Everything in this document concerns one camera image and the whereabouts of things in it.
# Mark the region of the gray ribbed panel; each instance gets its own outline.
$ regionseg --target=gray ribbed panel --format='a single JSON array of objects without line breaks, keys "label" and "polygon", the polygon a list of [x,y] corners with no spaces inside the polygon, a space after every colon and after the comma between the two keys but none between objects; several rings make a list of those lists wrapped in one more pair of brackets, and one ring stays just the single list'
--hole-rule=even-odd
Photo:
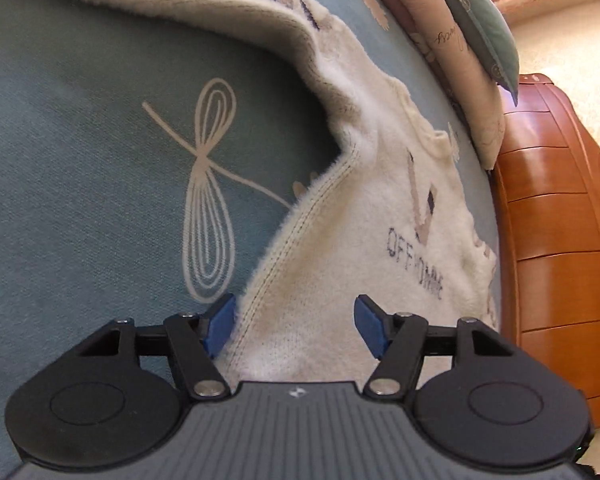
[{"label": "gray ribbed panel", "polygon": [[[302,397],[289,393],[301,386]],[[575,480],[568,466],[516,480]],[[13,480],[488,480],[423,441],[401,408],[353,383],[247,383],[191,411],[170,442],[135,464],[68,474],[26,465]]]}]

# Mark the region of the white garment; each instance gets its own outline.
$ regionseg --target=white garment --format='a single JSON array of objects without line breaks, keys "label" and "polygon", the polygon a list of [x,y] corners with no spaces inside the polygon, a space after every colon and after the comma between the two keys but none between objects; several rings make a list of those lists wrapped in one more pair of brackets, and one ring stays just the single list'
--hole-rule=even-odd
[{"label": "white garment", "polygon": [[218,361],[233,386],[363,384],[376,362],[353,323],[359,294],[431,324],[474,316],[493,325],[495,256],[475,234],[448,135],[339,18],[315,0],[85,1],[279,54],[321,100],[342,149],[289,213],[240,298],[234,337]]}]

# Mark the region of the mattress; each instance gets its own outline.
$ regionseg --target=mattress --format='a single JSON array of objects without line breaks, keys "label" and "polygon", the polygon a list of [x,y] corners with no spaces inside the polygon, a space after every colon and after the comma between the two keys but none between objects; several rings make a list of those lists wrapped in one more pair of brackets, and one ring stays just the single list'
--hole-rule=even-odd
[{"label": "mattress", "polygon": [[[475,229],[497,252],[487,175],[419,51],[376,0],[318,1],[453,136]],[[191,150],[206,149],[219,176],[200,182]],[[153,324],[204,310],[219,284],[240,293],[338,152],[317,99],[268,52],[73,0],[0,0],[0,478],[18,462],[2,412],[19,384],[109,319]],[[216,245],[189,245],[187,218]],[[213,268],[183,275],[186,251]]]}]

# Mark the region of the floor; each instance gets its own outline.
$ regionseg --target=floor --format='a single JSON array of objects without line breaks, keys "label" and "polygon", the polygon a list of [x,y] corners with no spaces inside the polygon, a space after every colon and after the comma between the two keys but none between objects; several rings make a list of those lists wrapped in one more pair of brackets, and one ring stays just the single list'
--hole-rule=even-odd
[{"label": "floor", "polygon": [[[600,0],[511,25],[520,73],[543,73],[573,102],[600,145]],[[600,473],[600,430],[581,462]]]}]

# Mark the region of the green pillow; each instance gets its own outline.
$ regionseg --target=green pillow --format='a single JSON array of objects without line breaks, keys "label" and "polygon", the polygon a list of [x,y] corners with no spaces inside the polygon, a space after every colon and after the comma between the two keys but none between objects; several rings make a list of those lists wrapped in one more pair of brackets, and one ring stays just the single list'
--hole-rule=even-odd
[{"label": "green pillow", "polygon": [[491,78],[518,103],[520,62],[507,22],[491,0],[445,0],[466,42]]}]

